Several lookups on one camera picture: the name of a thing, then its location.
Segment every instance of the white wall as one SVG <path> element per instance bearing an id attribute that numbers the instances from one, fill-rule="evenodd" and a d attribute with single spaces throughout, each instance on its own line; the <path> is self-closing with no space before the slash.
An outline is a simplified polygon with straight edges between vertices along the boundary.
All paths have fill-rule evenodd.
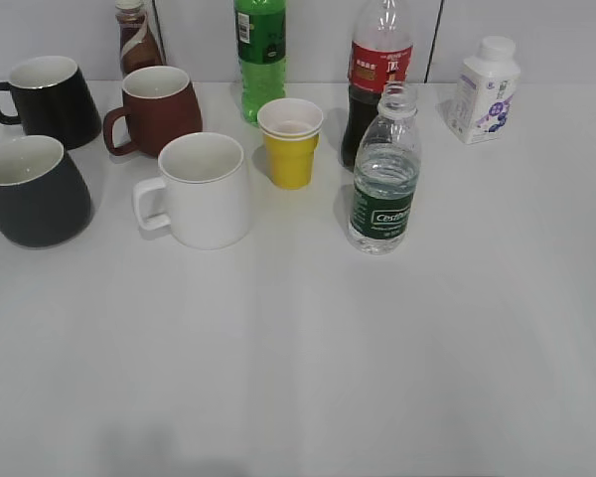
<path id="1" fill-rule="evenodd" d="M 344 82 L 356 16 L 366 0 L 288 0 L 289 82 Z M 410 79 L 423 81 L 439 0 L 409 0 L 415 24 Z M 238 77 L 233 0 L 159 0 L 171 64 L 195 81 Z"/>
<path id="2" fill-rule="evenodd" d="M 40 55 L 72 57 L 87 78 L 120 78 L 114 0 L 0 0 L 0 79 Z"/>
<path id="3" fill-rule="evenodd" d="M 429 80 L 455 81 L 486 35 L 517 42 L 524 82 L 596 83 L 596 0 L 446 0 Z"/>
<path id="4" fill-rule="evenodd" d="M 346 81 L 354 19 L 364 0 L 288 0 L 288 80 Z M 409 0 L 424 79 L 440 0 Z M 233 0 L 157 0 L 169 60 L 195 81 L 238 77 Z M 490 34 L 519 45 L 527 82 L 596 82 L 596 0 L 445 0 L 430 80 L 454 81 Z M 0 0 L 0 79 L 36 55 L 66 55 L 92 80 L 120 78 L 114 0 Z"/>

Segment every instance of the black mug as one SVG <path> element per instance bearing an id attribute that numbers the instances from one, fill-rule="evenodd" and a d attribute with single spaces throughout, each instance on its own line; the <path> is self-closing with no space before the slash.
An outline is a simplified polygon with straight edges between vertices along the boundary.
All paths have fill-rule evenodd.
<path id="1" fill-rule="evenodd" d="M 51 136 L 67 149 L 92 141 L 101 132 L 101 118 L 77 63 L 66 57 L 38 57 L 21 63 L 0 82 L 9 91 L 18 114 L 0 110 L 2 124 L 22 124 L 30 135 Z"/>
<path id="2" fill-rule="evenodd" d="M 0 232 L 20 245 L 51 246 L 90 220 L 92 202 L 60 141 L 25 136 L 0 146 Z"/>

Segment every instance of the brown mug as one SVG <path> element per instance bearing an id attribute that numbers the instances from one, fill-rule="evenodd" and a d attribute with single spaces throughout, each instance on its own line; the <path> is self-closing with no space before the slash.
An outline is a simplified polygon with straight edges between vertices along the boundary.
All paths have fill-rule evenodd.
<path id="1" fill-rule="evenodd" d="M 123 107 L 110 111 L 103 121 L 103 139 L 111 154 L 124 156 L 139 150 L 157 157 L 174 139 L 203 130 L 197 95 L 186 72 L 143 68 L 128 75 L 122 89 Z M 122 117 L 130 142 L 115 146 L 112 128 Z"/>

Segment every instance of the chocolate syrup bottle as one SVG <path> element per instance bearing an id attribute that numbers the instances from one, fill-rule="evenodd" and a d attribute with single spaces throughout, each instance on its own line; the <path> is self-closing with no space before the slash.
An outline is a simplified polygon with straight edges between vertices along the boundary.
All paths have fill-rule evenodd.
<path id="1" fill-rule="evenodd" d="M 119 56 L 124 76 L 141 68 L 163 65 L 143 0 L 116 0 L 115 5 L 121 30 Z"/>

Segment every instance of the yellow paper cup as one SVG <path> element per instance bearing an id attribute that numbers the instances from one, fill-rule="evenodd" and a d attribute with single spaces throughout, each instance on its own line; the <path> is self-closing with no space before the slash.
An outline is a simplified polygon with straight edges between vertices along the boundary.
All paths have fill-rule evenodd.
<path id="1" fill-rule="evenodd" d="M 264 136 L 272 182 L 289 190 L 308 186 L 320 134 L 300 140 L 277 138 L 267 133 Z"/>
<path id="2" fill-rule="evenodd" d="M 304 99 L 276 99 L 260 109 L 258 125 L 276 186 L 295 190 L 309 185 L 324 119 L 322 109 Z"/>

